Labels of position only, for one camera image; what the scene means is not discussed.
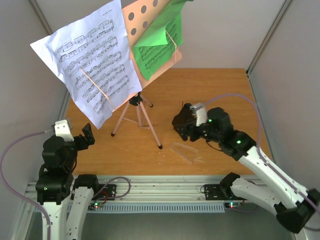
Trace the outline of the clear plastic metronome cover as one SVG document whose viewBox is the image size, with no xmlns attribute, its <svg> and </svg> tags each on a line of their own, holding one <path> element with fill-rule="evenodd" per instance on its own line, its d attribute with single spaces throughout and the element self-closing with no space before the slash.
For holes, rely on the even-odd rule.
<svg viewBox="0 0 320 240">
<path fill-rule="evenodd" d="M 204 162 L 200 156 L 200 151 L 196 148 L 178 142 L 172 142 L 170 149 L 189 164 Z"/>
</svg>

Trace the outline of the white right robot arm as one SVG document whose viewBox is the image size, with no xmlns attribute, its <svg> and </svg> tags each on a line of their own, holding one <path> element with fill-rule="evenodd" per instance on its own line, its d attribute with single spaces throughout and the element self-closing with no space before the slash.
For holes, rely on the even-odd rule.
<svg viewBox="0 0 320 240">
<path fill-rule="evenodd" d="M 220 107 L 206 110 L 201 105 L 186 103 L 175 119 L 175 130 L 184 141 L 204 139 L 214 142 L 219 151 L 254 172 L 267 186 L 263 189 L 236 173 L 220 182 L 225 198 L 242 198 L 272 213 L 288 231 L 298 234 L 311 217 L 320 211 L 320 192 L 293 180 L 258 146 L 247 133 L 234 129 L 229 115 Z"/>
</svg>

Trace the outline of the black metronome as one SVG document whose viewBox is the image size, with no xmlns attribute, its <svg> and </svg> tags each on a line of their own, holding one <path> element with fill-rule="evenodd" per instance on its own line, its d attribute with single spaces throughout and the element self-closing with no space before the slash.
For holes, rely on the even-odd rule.
<svg viewBox="0 0 320 240">
<path fill-rule="evenodd" d="M 197 133 L 196 118 L 191 110 L 191 103 L 185 103 L 179 114 L 172 120 L 173 129 L 179 134 L 183 141 L 197 141 L 200 137 Z"/>
</svg>

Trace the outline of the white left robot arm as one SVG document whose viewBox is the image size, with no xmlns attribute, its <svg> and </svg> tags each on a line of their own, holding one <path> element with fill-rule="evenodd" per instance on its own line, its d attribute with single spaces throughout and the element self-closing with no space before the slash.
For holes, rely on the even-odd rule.
<svg viewBox="0 0 320 240">
<path fill-rule="evenodd" d="M 78 152 L 95 144 L 91 125 L 86 124 L 78 136 L 71 129 L 66 119 L 55 122 L 54 135 L 43 144 L 44 163 L 35 189 L 44 240 L 81 239 L 88 206 L 101 193 L 96 175 L 73 176 Z"/>
</svg>

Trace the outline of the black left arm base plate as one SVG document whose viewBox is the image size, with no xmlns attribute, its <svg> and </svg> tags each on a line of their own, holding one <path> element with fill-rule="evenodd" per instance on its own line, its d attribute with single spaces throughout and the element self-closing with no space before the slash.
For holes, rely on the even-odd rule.
<svg viewBox="0 0 320 240">
<path fill-rule="evenodd" d="M 95 196 L 93 199 L 96 201 L 104 201 L 104 200 L 110 200 L 113 201 L 115 199 L 117 193 L 117 185 L 116 184 L 108 184 L 103 188 L 103 190 Z"/>
</svg>

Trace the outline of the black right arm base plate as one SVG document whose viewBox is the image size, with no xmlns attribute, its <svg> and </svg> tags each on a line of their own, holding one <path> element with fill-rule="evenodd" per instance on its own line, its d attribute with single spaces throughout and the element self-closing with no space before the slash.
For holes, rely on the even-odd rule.
<svg viewBox="0 0 320 240">
<path fill-rule="evenodd" d="M 200 187 L 200 192 L 204 194 L 206 201 L 243 201 L 244 198 L 237 196 L 226 196 L 219 184 L 204 184 Z"/>
</svg>

